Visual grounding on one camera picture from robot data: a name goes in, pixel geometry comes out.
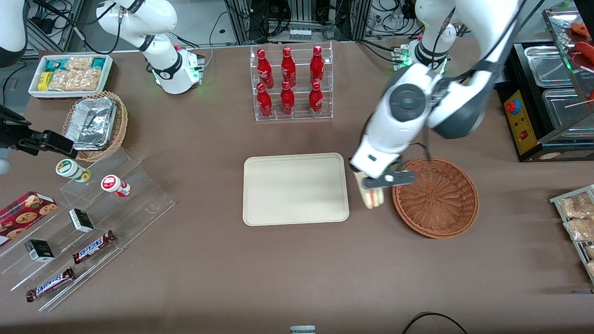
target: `wicker basket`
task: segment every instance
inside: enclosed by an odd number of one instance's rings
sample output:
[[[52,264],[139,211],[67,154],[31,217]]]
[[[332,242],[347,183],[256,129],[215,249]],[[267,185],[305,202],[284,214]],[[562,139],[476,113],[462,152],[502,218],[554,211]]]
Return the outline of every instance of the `wicker basket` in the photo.
[[[453,238],[466,232],[479,212],[479,197],[468,174],[453,163],[419,158],[404,169],[417,174],[409,185],[392,189],[400,217],[412,229],[430,238]]]
[[[78,151],[78,155],[76,157],[78,160],[95,162],[106,155],[110,155],[116,152],[118,148],[122,146],[122,142],[124,141],[124,137],[126,136],[126,127],[128,126],[128,111],[126,110],[126,106],[124,105],[124,103],[122,103],[122,100],[116,94],[113,94],[111,92],[101,92],[85,96],[83,99],[90,100],[98,99],[101,97],[109,97],[118,103],[118,110],[116,111],[116,119],[113,123],[113,130],[109,146],[107,149],[103,151]],[[70,108],[70,112],[68,113],[68,116],[66,116],[66,121],[64,122],[64,126],[62,127],[63,136],[66,134],[66,130],[70,125],[70,118],[72,117],[72,112],[74,112],[74,106]]]

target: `clear acrylic display stand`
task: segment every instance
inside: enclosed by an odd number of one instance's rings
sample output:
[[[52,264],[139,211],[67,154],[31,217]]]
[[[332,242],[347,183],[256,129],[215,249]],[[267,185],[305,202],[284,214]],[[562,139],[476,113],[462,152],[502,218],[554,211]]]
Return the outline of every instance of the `clear acrylic display stand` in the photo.
[[[309,63],[314,54],[314,46],[320,45],[322,47],[322,58],[324,58],[324,78],[321,82],[321,91],[324,95],[322,100],[322,111],[320,116],[312,117],[309,114],[309,93],[311,92],[311,82],[309,80]],[[295,94],[295,112],[292,116],[287,116],[282,111],[282,104],[280,101],[280,92],[282,91],[281,83],[283,82],[283,75],[280,69],[280,64],[283,62],[283,52],[273,45],[259,45],[252,46],[250,49],[249,69],[252,75],[252,94],[254,95],[254,110],[256,121],[278,121],[278,120],[293,120],[293,119],[323,119],[332,118],[334,115],[333,104],[333,55],[331,43],[296,43],[291,44],[291,54],[295,60],[295,67],[297,72],[297,85],[293,87]],[[272,66],[272,78],[274,79],[274,87],[268,90],[268,94],[272,99],[272,117],[264,118],[260,113],[258,107],[258,100],[256,95],[256,85],[260,82],[258,76],[258,57],[256,51],[264,49],[266,51],[266,58]]]
[[[45,223],[14,245],[6,246],[10,248],[0,255],[2,280],[12,286],[12,291],[23,296],[23,304],[30,304],[39,311],[50,311],[56,307],[175,204],[144,172],[140,161],[124,149],[95,162],[89,170],[89,181],[81,184],[72,180],[61,188],[69,205],[62,206]],[[100,182],[109,174],[117,175],[129,184],[130,195],[118,197],[103,191]],[[89,214],[95,226],[93,232],[86,234],[74,228],[68,214],[73,207]],[[72,255],[108,230],[112,230],[117,239],[82,263],[74,264]],[[47,241],[55,259],[48,263],[32,261],[24,246],[29,239]],[[33,303],[26,302],[28,290],[44,284],[68,267],[74,269],[74,281],[63,283]]]

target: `yellow control panel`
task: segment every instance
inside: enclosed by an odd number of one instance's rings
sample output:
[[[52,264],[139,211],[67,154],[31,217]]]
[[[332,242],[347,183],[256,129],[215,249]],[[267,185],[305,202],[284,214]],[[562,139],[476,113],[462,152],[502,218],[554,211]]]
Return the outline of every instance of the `yellow control panel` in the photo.
[[[514,136],[516,147],[520,154],[528,152],[531,148],[537,144],[530,118],[524,108],[524,101],[520,91],[517,91],[512,95],[504,104],[505,114],[507,119],[510,121],[511,133]]]

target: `red bottle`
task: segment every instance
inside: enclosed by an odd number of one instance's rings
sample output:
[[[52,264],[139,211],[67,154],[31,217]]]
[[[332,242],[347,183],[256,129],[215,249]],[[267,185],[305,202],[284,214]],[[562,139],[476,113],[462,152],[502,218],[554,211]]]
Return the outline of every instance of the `red bottle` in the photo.
[[[289,82],[291,87],[297,84],[297,73],[295,70],[295,61],[291,56],[291,48],[288,46],[283,48],[283,63],[280,65],[283,71],[283,80]]]
[[[271,118],[272,117],[272,100],[270,99],[270,95],[266,91],[266,87],[264,87],[263,83],[258,83],[256,86],[258,89],[258,94],[256,95],[256,99],[258,100],[258,107],[260,107],[260,113],[264,118]]]
[[[309,93],[309,115],[318,117],[322,113],[322,99],[324,95],[320,91],[320,82],[311,84],[312,90]]]
[[[315,81],[322,81],[324,78],[324,60],[322,59],[322,47],[314,46],[314,56],[309,63],[309,80],[313,84]]]
[[[287,116],[293,115],[295,111],[295,94],[291,90],[288,81],[283,81],[283,91],[280,92],[280,100],[283,102],[283,113]]]
[[[258,52],[258,76],[260,81],[266,85],[266,88],[272,89],[274,87],[274,80],[272,79],[272,66],[266,59],[266,52],[259,49]]]

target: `sausage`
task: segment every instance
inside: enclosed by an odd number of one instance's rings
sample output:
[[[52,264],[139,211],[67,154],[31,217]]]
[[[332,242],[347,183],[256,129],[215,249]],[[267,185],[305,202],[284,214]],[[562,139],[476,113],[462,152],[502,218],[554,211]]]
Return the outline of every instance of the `sausage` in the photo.
[[[590,32],[588,31],[588,28],[583,23],[572,22],[571,23],[571,29],[574,32],[576,32],[576,33],[578,33],[578,34],[580,34],[580,35],[582,35],[584,37],[591,38]]]
[[[594,46],[586,42],[577,42],[574,47],[576,51],[581,52],[582,55],[586,56],[594,64]]]

